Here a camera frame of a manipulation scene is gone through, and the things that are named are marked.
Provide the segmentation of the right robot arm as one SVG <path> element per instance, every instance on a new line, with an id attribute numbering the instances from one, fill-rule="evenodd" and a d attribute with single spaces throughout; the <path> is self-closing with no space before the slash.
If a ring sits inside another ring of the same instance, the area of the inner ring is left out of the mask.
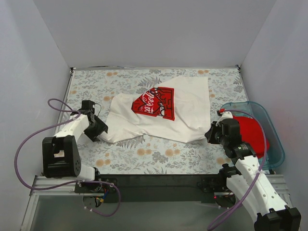
<path id="1" fill-rule="evenodd" d="M 277 193 L 262 171 L 257 154 L 248 139 L 243 139 L 240 123 L 234 118 L 214 121 L 205 134 L 211 144 L 220 144 L 234 164 L 220 171 L 218 187 L 231 191 L 238 202 L 216 217 L 208 226 L 212 231 L 240 206 L 249 213 L 256 231 L 297 231 L 301 214 L 290 207 Z"/>

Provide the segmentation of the white t-shirt red print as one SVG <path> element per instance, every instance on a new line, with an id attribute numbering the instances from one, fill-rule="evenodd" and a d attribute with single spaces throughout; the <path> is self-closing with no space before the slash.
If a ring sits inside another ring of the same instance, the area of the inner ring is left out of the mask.
<path id="1" fill-rule="evenodd" d="M 109 143 L 150 135 L 188 143 L 210 130 L 207 77 L 175 77 L 140 94 L 118 94 L 106 120 Z"/>

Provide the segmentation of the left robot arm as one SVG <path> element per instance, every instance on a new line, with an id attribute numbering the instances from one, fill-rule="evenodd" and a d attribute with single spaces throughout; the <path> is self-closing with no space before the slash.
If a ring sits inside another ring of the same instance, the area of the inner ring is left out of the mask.
<path id="1" fill-rule="evenodd" d="M 43 174 L 47 178 L 76 178 L 86 181 L 93 193 L 102 188 L 98 170 L 81 163 L 77 141 L 86 135 L 92 142 L 108 132 L 108 126 L 95 115 L 95 102 L 83 100 L 81 108 L 72 112 L 68 122 L 53 137 L 42 141 Z"/>

